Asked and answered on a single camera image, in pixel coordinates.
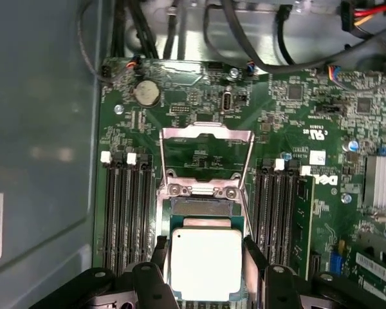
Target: capacitor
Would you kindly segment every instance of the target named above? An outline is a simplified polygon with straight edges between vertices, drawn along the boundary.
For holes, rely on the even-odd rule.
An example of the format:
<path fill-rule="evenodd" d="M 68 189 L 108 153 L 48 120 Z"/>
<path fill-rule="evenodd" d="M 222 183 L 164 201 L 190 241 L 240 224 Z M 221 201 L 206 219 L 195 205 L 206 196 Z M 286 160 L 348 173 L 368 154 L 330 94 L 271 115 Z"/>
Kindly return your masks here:
<path fill-rule="evenodd" d="M 141 80 L 134 87 L 133 95 L 144 108 L 152 108 L 160 101 L 160 89 L 152 80 Z"/>
<path fill-rule="evenodd" d="M 342 148 L 344 151 L 357 153 L 359 151 L 360 146 L 357 140 L 347 140 L 343 143 Z"/>
<path fill-rule="evenodd" d="M 282 152 L 280 157 L 285 161 L 290 161 L 293 158 L 292 154 L 287 152 Z"/>

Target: wire bundle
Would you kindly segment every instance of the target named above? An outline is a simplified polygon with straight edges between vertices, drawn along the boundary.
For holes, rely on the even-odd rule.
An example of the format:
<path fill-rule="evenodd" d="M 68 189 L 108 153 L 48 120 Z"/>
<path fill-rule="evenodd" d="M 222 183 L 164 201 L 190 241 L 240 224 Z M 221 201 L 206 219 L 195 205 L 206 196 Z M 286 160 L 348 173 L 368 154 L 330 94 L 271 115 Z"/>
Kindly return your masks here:
<path fill-rule="evenodd" d="M 133 19 L 134 27 L 136 28 L 142 52 L 146 58 L 158 59 L 159 55 L 154 42 L 152 31 L 147 24 L 146 17 L 142 11 L 139 0 L 128 0 L 129 11 Z"/>
<path fill-rule="evenodd" d="M 339 80 L 338 80 L 338 74 L 340 73 L 340 71 L 342 70 L 341 67 L 339 66 L 329 66 L 328 67 L 328 70 L 329 70 L 329 80 L 331 82 L 333 82 L 334 84 L 336 84 L 337 86 L 339 86 L 340 88 L 346 90 L 346 91 L 349 91 L 349 92 L 353 92 L 353 93 L 363 93 L 363 92 L 371 92 L 371 91 L 375 91 L 377 89 L 380 89 L 382 87 L 385 87 L 386 86 L 386 78 L 384 81 L 382 81 L 381 83 L 379 83 L 378 85 L 375 85 L 371 88 L 365 88 L 365 89 L 354 89 L 354 88 L 350 88 L 344 84 L 342 84 Z"/>

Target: cable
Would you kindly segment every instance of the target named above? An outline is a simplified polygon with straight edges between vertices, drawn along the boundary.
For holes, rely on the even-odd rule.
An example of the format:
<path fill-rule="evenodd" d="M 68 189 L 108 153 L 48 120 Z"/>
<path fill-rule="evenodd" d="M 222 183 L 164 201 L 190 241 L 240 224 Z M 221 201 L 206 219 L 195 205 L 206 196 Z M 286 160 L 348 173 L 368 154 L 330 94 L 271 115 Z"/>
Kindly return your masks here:
<path fill-rule="evenodd" d="M 376 13 L 386 12 L 386 5 L 375 6 L 374 8 L 363 10 L 363 11 L 354 11 L 355 17 L 365 17 L 368 15 L 373 15 Z"/>
<path fill-rule="evenodd" d="M 335 68 L 333 66 L 330 66 L 329 67 L 329 79 L 331 82 L 333 82 L 334 84 L 336 84 L 337 86 L 339 86 L 340 88 L 342 88 L 343 90 L 346 90 L 348 92 L 353 92 L 353 93 L 373 92 L 375 90 L 378 90 L 378 89 L 386 86 L 386 80 L 385 80 L 385 81 L 381 82 L 380 84 L 373 86 L 371 88 L 367 88 L 367 89 L 350 88 L 350 87 L 342 84 L 339 80 L 337 80 L 337 75 L 340 72 L 340 70 L 341 70 L 340 67 Z"/>
<path fill-rule="evenodd" d="M 277 42 L 279 44 L 279 50 L 284 60 L 289 65 L 295 64 L 295 61 L 291 58 L 289 51 L 286 48 L 286 45 L 284 44 L 283 28 L 284 28 L 284 22 L 289 19 L 292 8 L 293 8 L 293 5 L 280 5 L 275 18 L 276 24 L 277 24 Z"/>
<path fill-rule="evenodd" d="M 374 15 L 368 15 L 362 19 L 360 19 L 359 21 L 355 22 L 354 25 L 357 27 L 357 26 L 360 26 L 364 23 L 366 23 L 367 21 L 370 21 L 372 18 L 374 17 Z"/>
<path fill-rule="evenodd" d="M 169 15 L 169 24 L 167 26 L 167 40 L 165 49 L 163 51 L 163 59 L 170 59 L 173 50 L 174 38 L 176 36 L 176 25 L 178 23 L 176 17 L 176 10 L 180 0 L 173 0 L 171 9 L 174 10 L 174 14 Z"/>
<path fill-rule="evenodd" d="M 240 25 L 240 22 L 234 10 L 233 1 L 224 0 L 221 3 L 222 3 L 223 11 L 226 15 L 226 19 L 228 21 L 229 27 L 234 37 L 236 38 L 237 42 L 239 43 L 239 45 L 247 53 L 249 58 L 253 59 L 256 66 L 258 66 L 261 70 L 266 71 L 268 73 L 274 73 L 274 74 L 292 73 L 292 72 L 301 71 L 305 69 L 319 68 L 325 64 L 333 63 L 333 62 L 339 61 L 340 59 L 345 58 L 348 55 L 352 55 L 354 52 L 363 49 L 371 42 L 375 41 L 376 39 L 380 38 L 382 35 L 386 34 L 386 29 L 384 29 L 381 32 L 375 34 L 372 38 L 370 38 L 367 41 L 363 41 L 355 46 L 352 46 L 347 50 L 340 51 L 334 55 L 324 57 L 323 59 L 302 63 L 302 64 L 294 64 L 292 66 L 275 66 L 271 64 L 265 64 L 260 59 L 259 55 L 255 51 L 252 44 L 248 40 L 245 32 L 243 31 L 242 26 Z"/>
<path fill-rule="evenodd" d="M 214 53 L 218 59 L 220 59 L 221 62 L 226 63 L 230 66 L 236 67 L 236 68 L 246 68 L 247 65 L 237 64 L 234 63 L 229 58 L 226 58 L 223 56 L 219 50 L 210 42 L 210 39 L 208 38 L 208 25 L 209 25 L 209 13 L 210 10 L 222 10 L 221 5 L 208 5 L 209 0 L 206 0 L 205 2 L 205 14 L 203 16 L 203 40 L 205 41 L 205 44 L 207 48 Z"/>
<path fill-rule="evenodd" d="M 127 68 L 124 67 L 122 70 L 120 70 L 117 73 L 116 76 L 112 78 L 107 78 L 107 77 L 101 76 L 101 74 L 99 74 L 96 71 L 96 69 L 93 67 L 83 42 L 83 15 L 84 15 L 84 12 L 89 8 L 91 3 L 93 3 L 93 0 L 85 0 L 82 2 L 82 4 L 79 6 L 77 10 L 77 37 L 78 37 L 78 44 L 80 46 L 80 52 L 82 53 L 84 62 L 86 63 L 86 66 L 88 67 L 89 71 L 101 82 L 112 84 L 114 81 L 120 79 L 125 74 L 125 72 L 127 71 Z"/>
<path fill-rule="evenodd" d="M 110 56 L 124 57 L 124 0 L 116 0 Z"/>
<path fill-rule="evenodd" d="M 158 59 L 159 55 L 154 43 L 154 37 L 149 24 L 147 24 L 140 2 L 138 0 L 129 0 L 128 3 L 134 27 L 136 28 L 140 44 L 142 45 L 143 53 L 147 58 Z"/>

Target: screw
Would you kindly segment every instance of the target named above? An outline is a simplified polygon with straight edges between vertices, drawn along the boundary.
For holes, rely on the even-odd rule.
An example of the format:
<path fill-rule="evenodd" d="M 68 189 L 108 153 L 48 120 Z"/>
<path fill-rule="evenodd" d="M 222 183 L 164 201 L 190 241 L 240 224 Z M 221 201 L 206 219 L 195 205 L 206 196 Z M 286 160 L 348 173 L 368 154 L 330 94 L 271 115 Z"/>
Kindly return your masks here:
<path fill-rule="evenodd" d="M 320 275 L 320 277 L 325 280 L 325 281 L 332 281 L 333 280 L 333 277 L 330 276 L 329 274 L 322 274 Z"/>
<path fill-rule="evenodd" d="M 228 198 L 235 198 L 236 197 L 236 190 L 235 189 L 227 189 L 226 196 Z"/>
<path fill-rule="evenodd" d="M 229 76 L 233 79 L 238 78 L 240 75 L 240 71 L 237 68 L 231 68 L 229 71 Z"/>
<path fill-rule="evenodd" d="M 275 272 L 280 272 L 280 273 L 283 273 L 284 272 L 284 268 L 283 267 L 280 267 L 280 266 L 274 266 L 273 267 L 273 270 Z"/>
<path fill-rule="evenodd" d="M 115 114 L 116 115 L 121 115 L 124 112 L 124 106 L 121 104 L 117 104 L 115 106 Z"/>
<path fill-rule="evenodd" d="M 347 194 L 347 193 L 343 193 L 342 196 L 340 197 L 340 199 L 342 200 L 343 204 L 349 204 L 353 200 L 352 196 L 350 194 Z"/>
<path fill-rule="evenodd" d="M 180 194 L 180 186 L 178 185 L 171 185 L 169 188 L 171 195 L 179 195 Z"/>

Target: aluminum heatsink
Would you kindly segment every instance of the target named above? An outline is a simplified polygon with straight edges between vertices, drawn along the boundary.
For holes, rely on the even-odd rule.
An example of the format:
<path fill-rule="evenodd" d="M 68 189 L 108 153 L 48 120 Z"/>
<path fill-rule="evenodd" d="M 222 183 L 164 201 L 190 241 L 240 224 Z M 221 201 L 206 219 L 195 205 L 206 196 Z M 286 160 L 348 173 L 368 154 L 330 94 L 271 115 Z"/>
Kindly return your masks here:
<path fill-rule="evenodd" d="M 386 210 L 386 156 L 370 156 L 366 163 L 365 206 Z"/>

